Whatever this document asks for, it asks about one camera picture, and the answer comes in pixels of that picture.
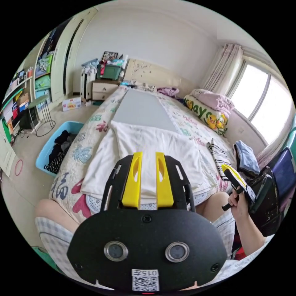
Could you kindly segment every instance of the window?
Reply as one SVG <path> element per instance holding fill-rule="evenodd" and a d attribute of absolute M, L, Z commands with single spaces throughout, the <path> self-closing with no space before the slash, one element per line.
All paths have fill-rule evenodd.
<path fill-rule="evenodd" d="M 229 97 L 241 113 L 270 144 L 290 117 L 290 92 L 267 71 L 244 63 Z"/>

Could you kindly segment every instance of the red box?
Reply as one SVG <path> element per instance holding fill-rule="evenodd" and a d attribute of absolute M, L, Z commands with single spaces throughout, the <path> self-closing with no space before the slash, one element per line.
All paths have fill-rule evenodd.
<path fill-rule="evenodd" d="M 17 117 L 18 113 L 19 113 L 19 109 L 18 108 L 14 109 L 12 111 L 12 118 L 15 119 Z"/>

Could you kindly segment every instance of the door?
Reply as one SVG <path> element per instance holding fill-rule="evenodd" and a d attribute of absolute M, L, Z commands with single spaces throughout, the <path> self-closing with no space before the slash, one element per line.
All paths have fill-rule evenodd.
<path fill-rule="evenodd" d="M 79 19 L 77 23 L 77 28 L 76 28 L 77 31 L 75 32 L 72 43 L 69 45 L 70 46 L 69 56 L 68 56 L 67 65 L 66 65 L 65 88 L 66 88 L 67 95 L 73 93 L 74 67 L 75 67 L 76 54 L 78 51 L 80 41 L 82 39 L 82 36 L 87 26 L 89 25 L 90 21 L 92 20 L 92 18 L 95 16 L 97 12 L 98 11 L 92 7 L 84 11 L 84 15 L 82 18 L 77 17 L 77 19 Z"/>
<path fill-rule="evenodd" d="M 9 177 L 12 163 L 16 155 L 6 138 L 2 120 L 0 120 L 0 151 L 0 168 L 2 168 L 6 176 Z"/>
<path fill-rule="evenodd" d="M 53 59 L 51 63 L 51 98 L 52 101 L 57 101 L 60 97 L 64 95 L 63 90 L 63 72 L 64 63 L 68 45 L 70 43 L 71 37 L 77 27 L 76 19 L 71 19 L 68 25 L 63 30 L 53 54 Z"/>

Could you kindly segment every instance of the curtain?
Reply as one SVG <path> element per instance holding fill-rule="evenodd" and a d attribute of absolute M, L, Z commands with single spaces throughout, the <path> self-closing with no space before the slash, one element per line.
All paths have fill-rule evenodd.
<path fill-rule="evenodd" d="M 262 170 L 268 163 L 283 149 L 284 144 L 290 134 L 291 128 L 295 126 L 296 114 L 295 106 L 292 103 L 292 108 L 289 117 L 287 118 L 285 127 L 283 128 L 280 135 L 272 141 L 263 151 L 261 151 L 256 159 L 260 170 Z"/>
<path fill-rule="evenodd" d="M 226 96 L 242 65 L 243 52 L 238 44 L 226 44 L 220 49 L 217 62 L 201 88 Z"/>

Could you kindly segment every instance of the stool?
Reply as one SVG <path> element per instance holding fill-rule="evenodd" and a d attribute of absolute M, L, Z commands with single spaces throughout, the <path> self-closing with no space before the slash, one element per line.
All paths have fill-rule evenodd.
<path fill-rule="evenodd" d="M 48 104 L 47 104 L 47 99 L 48 98 L 49 98 L 48 95 L 44 95 L 44 96 L 41 96 L 41 97 L 37 98 L 36 100 L 34 100 L 33 102 L 31 102 L 29 104 L 29 114 L 30 114 L 31 122 L 32 122 L 32 124 L 34 126 L 34 130 L 35 130 L 35 133 L 36 133 L 37 137 L 43 137 L 43 136 L 47 135 L 56 125 L 56 122 L 54 120 L 52 120 L 52 118 L 50 116 L 49 107 L 48 107 Z M 43 118 L 44 118 L 44 123 L 41 126 L 43 126 L 46 123 L 49 123 L 50 127 L 51 127 L 51 129 L 47 133 L 45 133 L 45 134 L 43 134 L 41 136 L 39 136 L 37 134 L 37 132 L 38 132 L 38 130 L 40 129 L 41 126 L 36 130 L 35 125 L 34 125 L 33 120 L 32 120 L 31 113 L 30 113 L 30 109 L 33 109 L 34 107 L 38 106 L 39 104 L 41 104 L 42 115 L 43 115 Z"/>

